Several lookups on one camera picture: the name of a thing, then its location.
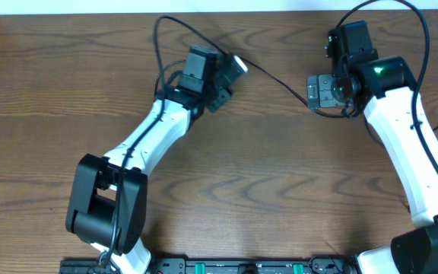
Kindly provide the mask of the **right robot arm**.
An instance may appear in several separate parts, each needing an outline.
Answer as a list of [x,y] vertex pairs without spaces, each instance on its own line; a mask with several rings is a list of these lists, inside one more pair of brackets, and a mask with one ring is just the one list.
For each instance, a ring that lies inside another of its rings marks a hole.
[[402,183],[415,226],[390,245],[355,256],[359,273],[438,273],[438,139],[417,82],[403,58],[378,57],[367,23],[328,33],[333,97],[346,116],[363,114],[381,139]]

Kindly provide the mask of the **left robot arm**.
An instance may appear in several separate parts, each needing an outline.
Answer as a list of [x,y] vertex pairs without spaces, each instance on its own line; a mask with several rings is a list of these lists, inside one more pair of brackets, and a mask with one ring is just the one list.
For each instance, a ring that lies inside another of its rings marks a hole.
[[150,251],[141,241],[148,177],[168,148],[204,113],[232,96],[248,68],[231,53],[192,46],[184,70],[156,93],[150,113],[132,134],[97,157],[78,163],[65,220],[67,231],[100,251],[96,261],[63,260],[62,273],[145,273]]

